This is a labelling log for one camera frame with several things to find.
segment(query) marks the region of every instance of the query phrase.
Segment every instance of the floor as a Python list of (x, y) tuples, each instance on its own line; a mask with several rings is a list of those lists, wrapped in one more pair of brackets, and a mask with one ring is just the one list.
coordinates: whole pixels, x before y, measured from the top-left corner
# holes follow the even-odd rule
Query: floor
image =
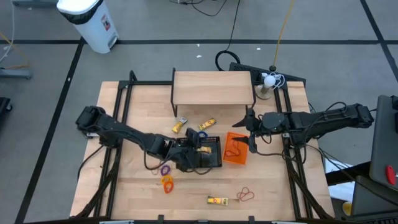
[[(237, 4), (227, 1), (216, 17), (206, 17), (168, 0), (105, 2), (123, 40), (105, 55), (88, 45), (81, 49), (79, 33), (56, 9), (15, 8), (15, 43), (30, 58), (33, 78), (0, 79), (0, 96), (14, 105), (0, 130), (0, 223), (15, 222), (39, 154), (43, 158), (47, 150), (24, 221), (67, 218), (86, 146), (74, 121), (84, 106), (96, 103), (101, 82), (125, 80), (131, 69), (139, 80), (170, 80), (172, 67), (216, 70), (214, 57), (226, 48)], [(241, 1), (237, 41), (229, 48), (241, 63), (271, 65), (289, 2)], [(213, 13), (221, 4), (197, 7)], [(377, 96), (398, 95), (397, 7), (394, 0), (296, 1), (283, 36), (291, 41), (279, 48), (277, 71), (306, 78), (308, 100), (317, 110), (336, 101), (375, 108)], [(11, 36), (7, 1), (0, 2), (0, 32)], [(0, 41), (0, 55), (5, 46)], [(220, 57), (221, 67), (227, 69), (231, 60)], [(13, 50), (1, 66), (21, 63)], [(372, 129), (344, 129), (324, 136), (320, 146), (359, 164), (370, 159), (372, 136)]]

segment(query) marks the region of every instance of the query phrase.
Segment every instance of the wooden tabletop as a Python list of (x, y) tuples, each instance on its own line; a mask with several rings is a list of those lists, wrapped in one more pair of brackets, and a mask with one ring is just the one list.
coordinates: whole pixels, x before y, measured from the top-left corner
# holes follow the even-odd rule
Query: wooden tabletop
[(250, 72), (175, 72), (175, 105), (251, 105)]
[[(117, 86), (117, 82), (102, 84), (98, 106), (103, 107), (107, 114), (113, 112)], [(288, 82), (288, 86), (293, 110), (308, 111), (303, 83)], [(179, 134), (174, 134), (171, 128), (179, 118), (174, 118), (170, 105), (170, 91), (170, 85), (133, 86), (127, 125), (142, 132), (183, 137), (187, 127), (197, 129), (198, 124), (215, 118), (217, 124), (206, 131), (210, 136), (220, 136), (222, 146), (228, 131), (248, 134), (245, 128), (231, 127), (243, 118), (245, 109), (242, 105), (179, 106), (179, 115), (187, 118), (188, 122)], [(254, 110), (257, 114), (276, 111), (274, 98), (257, 100)], [(260, 152), (282, 150), (280, 136), (273, 136), (271, 144), (265, 144), (260, 139), (256, 142)], [(311, 140), (309, 144), (317, 147), (315, 140)], [(88, 140), (85, 157), (98, 146), (98, 138)], [(304, 168), (308, 188), (326, 212), (334, 216), (320, 154), (311, 147), (308, 147), (307, 151)], [(164, 194), (160, 174), (153, 175), (145, 169), (143, 155), (143, 151), (136, 144), (124, 141), (113, 219), (154, 220), (163, 214), (166, 220), (248, 220), (250, 215), (254, 215), (256, 220), (294, 220), (286, 163), (280, 156), (263, 157), (249, 153), (245, 166), (224, 162), (222, 168), (213, 169), (206, 175), (180, 172), (169, 162), (174, 168), (171, 175), (175, 185), (170, 194)], [(80, 212), (97, 190), (103, 159), (104, 151), (101, 151), (82, 169), (71, 215)], [(147, 159), (149, 166), (159, 163), (157, 159)], [(255, 193), (252, 200), (237, 200), (236, 194), (243, 187), (248, 187)], [(297, 192), (301, 214), (304, 217), (302, 194), (299, 190)], [(206, 203), (209, 195), (228, 197), (229, 205), (209, 205)], [(108, 192), (104, 194), (101, 214), (104, 214), (107, 198)]]

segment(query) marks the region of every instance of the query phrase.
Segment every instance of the yellow cable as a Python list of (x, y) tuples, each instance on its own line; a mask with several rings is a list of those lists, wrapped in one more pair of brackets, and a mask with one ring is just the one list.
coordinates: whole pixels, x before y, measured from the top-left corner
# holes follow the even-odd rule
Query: yellow cable
[(1, 32), (0, 32), (0, 36), (10, 45), (10, 47), (16, 49), (17, 52), (19, 53), (19, 55), (22, 56), (26, 60), (25, 65), (14, 65), (14, 66), (7, 67), (6, 69), (29, 67), (29, 58), (21, 50), (19, 50), (19, 48), (17, 46), (15, 46), (13, 43), (11, 43), (11, 41), (9, 39), (7, 39), (7, 37), (4, 36)]
[(283, 32), (284, 32), (287, 19), (289, 18), (290, 13), (292, 12), (293, 5), (294, 5), (294, 0), (291, 0), (291, 1), (290, 1), (290, 6), (289, 6), (289, 11), (287, 11), (287, 14), (286, 14), (286, 16), (285, 16), (284, 23), (283, 23), (282, 28), (281, 28), (280, 33), (279, 33), (279, 38), (278, 38), (278, 43), (277, 43), (277, 45), (276, 45), (275, 58), (274, 58), (274, 64), (273, 64), (273, 66), (275, 66), (276, 59), (278, 58), (279, 42), (280, 42), (280, 40), (281, 40), (281, 38), (282, 38), (282, 34), (283, 34)]

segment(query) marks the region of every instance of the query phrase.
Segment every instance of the orange basket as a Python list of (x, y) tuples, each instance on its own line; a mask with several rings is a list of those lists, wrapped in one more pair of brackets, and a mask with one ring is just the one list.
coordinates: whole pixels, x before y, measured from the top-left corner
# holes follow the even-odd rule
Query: orange basket
[(235, 141), (236, 137), (248, 137), (244, 134), (226, 133), (223, 160), (233, 164), (245, 165), (249, 146), (243, 142)]

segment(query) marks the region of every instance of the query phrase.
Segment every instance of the desk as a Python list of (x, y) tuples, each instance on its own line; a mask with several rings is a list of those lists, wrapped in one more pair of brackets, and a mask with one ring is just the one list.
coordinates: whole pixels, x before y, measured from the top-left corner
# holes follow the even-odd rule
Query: desk
[[(97, 105), (103, 107), (107, 114), (113, 112), (117, 86), (118, 82), (102, 84)], [(288, 82), (288, 86), (293, 110), (308, 111), (303, 83)], [(133, 86), (127, 125), (142, 132), (177, 138), (184, 136), (187, 127), (197, 129), (198, 124), (214, 117), (217, 124), (206, 131), (209, 136), (220, 136), (222, 146), (227, 131), (248, 134), (245, 128), (231, 127), (244, 117), (243, 105), (179, 106), (179, 115), (186, 117), (188, 122), (179, 134), (173, 133), (171, 128), (179, 118), (174, 118), (170, 106), (170, 91), (170, 85)], [(257, 114), (276, 111), (275, 100), (259, 100), (254, 109)], [(309, 144), (317, 147), (315, 140)], [(257, 145), (260, 152), (282, 150), (280, 136), (273, 136), (271, 144), (257, 139)], [(85, 157), (98, 147), (98, 139), (90, 139)], [(326, 212), (334, 216), (320, 154), (311, 147), (307, 150), (304, 168), (308, 188)], [(80, 212), (97, 190), (103, 159), (104, 151), (101, 151), (82, 169), (71, 215)], [(157, 159), (147, 159), (149, 166), (159, 163)], [(256, 220), (294, 220), (286, 163), (279, 156), (262, 157), (249, 153), (246, 166), (224, 162), (222, 168), (213, 169), (206, 175), (182, 173), (173, 169), (175, 186), (172, 193), (166, 195), (160, 183), (160, 174), (152, 175), (145, 169), (143, 151), (137, 145), (124, 141), (118, 177), (112, 219), (156, 220), (158, 215), (163, 214), (166, 220), (248, 220), (250, 215), (254, 215)], [(247, 202), (236, 200), (236, 194), (243, 187), (253, 191), (255, 198)], [(208, 205), (208, 195), (232, 200), (228, 206)], [(299, 190), (298, 197), (304, 217), (305, 209)], [(105, 212), (107, 199), (106, 192), (101, 214)]]

